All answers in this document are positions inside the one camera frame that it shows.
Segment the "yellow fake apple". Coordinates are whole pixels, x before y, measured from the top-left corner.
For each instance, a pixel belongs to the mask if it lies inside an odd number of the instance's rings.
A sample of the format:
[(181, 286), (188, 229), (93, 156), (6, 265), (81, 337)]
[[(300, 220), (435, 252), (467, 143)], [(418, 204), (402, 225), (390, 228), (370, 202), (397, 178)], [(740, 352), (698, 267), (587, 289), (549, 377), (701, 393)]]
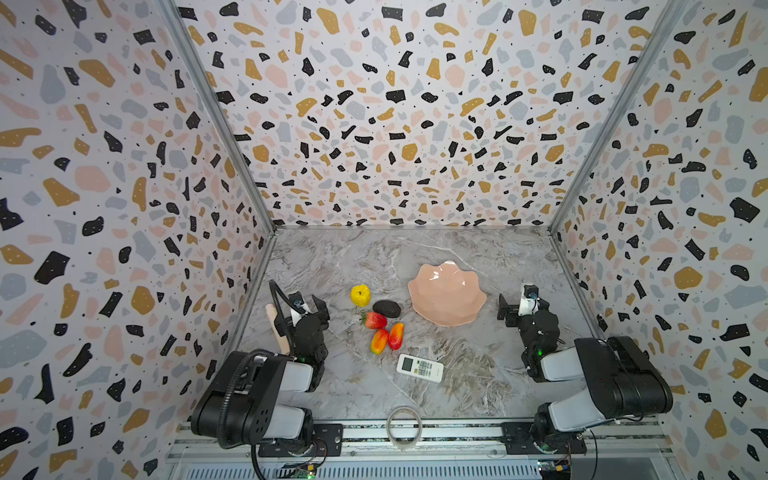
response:
[(350, 300), (357, 307), (364, 308), (368, 306), (371, 301), (371, 291), (369, 287), (365, 284), (354, 286), (350, 290)]

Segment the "red fake strawberry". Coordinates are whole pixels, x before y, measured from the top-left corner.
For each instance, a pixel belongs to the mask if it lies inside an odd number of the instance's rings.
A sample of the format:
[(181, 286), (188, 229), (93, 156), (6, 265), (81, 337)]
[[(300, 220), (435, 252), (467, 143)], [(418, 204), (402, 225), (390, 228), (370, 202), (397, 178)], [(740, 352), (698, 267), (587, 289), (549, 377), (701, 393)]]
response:
[(368, 329), (380, 330), (387, 326), (388, 319), (380, 313), (369, 311), (361, 316), (361, 323)]

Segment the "orange yellow fake mango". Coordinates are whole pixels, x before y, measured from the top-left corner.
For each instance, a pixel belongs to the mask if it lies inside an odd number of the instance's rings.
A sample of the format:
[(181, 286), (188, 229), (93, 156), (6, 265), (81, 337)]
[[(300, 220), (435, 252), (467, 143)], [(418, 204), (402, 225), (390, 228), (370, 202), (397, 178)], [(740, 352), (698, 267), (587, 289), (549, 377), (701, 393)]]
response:
[(380, 355), (389, 345), (389, 331), (378, 329), (371, 340), (370, 350), (375, 355)]

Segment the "dark fake avocado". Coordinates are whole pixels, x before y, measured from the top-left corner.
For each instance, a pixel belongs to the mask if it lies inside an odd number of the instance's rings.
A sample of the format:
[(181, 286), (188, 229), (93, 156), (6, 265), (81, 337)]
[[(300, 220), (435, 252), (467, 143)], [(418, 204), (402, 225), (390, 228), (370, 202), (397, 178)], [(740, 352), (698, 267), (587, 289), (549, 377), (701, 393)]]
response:
[(402, 313), (401, 306), (392, 300), (379, 300), (373, 304), (372, 310), (386, 318), (392, 319), (399, 318)]

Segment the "red orange fake mango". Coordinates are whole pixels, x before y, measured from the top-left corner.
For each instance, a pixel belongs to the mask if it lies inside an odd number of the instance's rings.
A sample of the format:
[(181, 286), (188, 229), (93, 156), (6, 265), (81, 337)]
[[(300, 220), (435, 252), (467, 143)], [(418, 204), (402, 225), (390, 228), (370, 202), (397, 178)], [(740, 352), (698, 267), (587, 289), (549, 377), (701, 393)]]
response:
[(399, 350), (402, 347), (404, 339), (405, 325), (398, 322), (392, 326), (389, 331), (388, 345), (391, 350)]

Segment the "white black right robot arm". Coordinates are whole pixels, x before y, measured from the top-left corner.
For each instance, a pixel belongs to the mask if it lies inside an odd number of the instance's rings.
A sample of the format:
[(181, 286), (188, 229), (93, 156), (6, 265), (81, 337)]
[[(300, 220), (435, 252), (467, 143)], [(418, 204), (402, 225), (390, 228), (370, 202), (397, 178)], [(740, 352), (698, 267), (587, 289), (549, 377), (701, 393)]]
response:
[(570, 397), (537, 408), (527, 437), (539, 451), (572, 450), (588, 429), (672, 409), (671, 387), (630, 337), (577, 338), (561, 350), (559, 318), (537, 286), (525, 284), (516, 304), (499, 296), (497, 319), (518, 330), (521, 360), (534, 381), (585, 382)]

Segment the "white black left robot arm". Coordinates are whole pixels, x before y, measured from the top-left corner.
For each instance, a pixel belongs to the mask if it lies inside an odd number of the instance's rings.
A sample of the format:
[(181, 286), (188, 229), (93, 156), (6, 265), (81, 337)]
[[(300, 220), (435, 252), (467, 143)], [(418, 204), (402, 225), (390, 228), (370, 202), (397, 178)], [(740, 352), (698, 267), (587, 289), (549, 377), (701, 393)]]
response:
[(272, 445), (302, 455), (314, 446), (312, 412), (278, 402), (285, 392), (315, 391), (325, 372), (327, 305), (314, 296), (302, 309), (289, 320), (279, 313), (273, 320), (288, 341), (287, 354), (257, 349), (227, 356), (191, 415), (195, 435), (224, 449)]

